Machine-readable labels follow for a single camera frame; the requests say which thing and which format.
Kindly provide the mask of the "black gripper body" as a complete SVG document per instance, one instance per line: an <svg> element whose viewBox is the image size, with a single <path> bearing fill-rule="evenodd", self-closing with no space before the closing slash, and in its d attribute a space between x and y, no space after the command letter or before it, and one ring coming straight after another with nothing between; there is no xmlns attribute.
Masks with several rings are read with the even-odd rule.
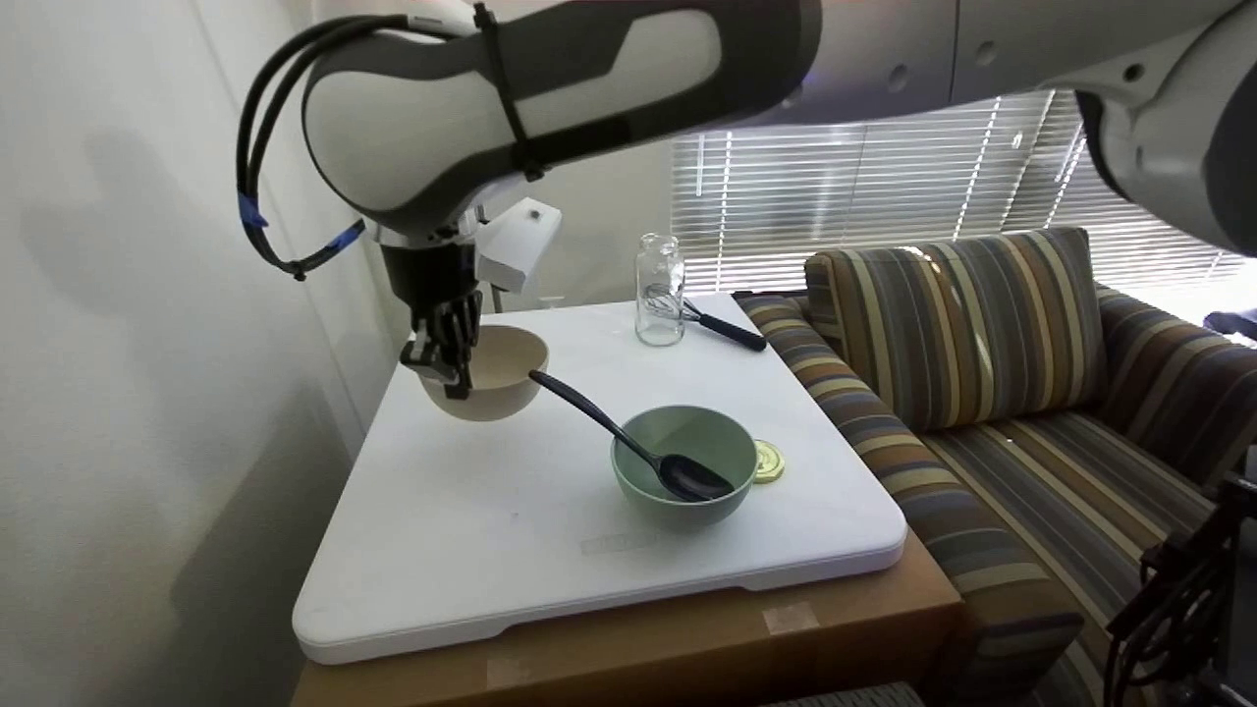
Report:
<svg viewBox="0 0 1257 707"><path fill-rule="evenodd" d="M477 248L450 240L423 253L388 248L384 273L414 328L440 345L472 345L478 333Z"/></svg>

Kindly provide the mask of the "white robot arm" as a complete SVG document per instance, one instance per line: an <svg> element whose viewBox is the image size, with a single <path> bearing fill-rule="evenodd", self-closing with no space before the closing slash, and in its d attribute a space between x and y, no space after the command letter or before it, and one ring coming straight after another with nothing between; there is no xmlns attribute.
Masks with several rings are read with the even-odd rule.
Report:
<svg viewBox="0 0 1257 707"><path fill-rule="evenodd" d="M1257 0L544 0L353 16L304 90L323 181L378 220L404 363L461 396L478 337L463 214L512 177L717 125L870 122L1056 86L1109 188L1257 253Z"/></svg>

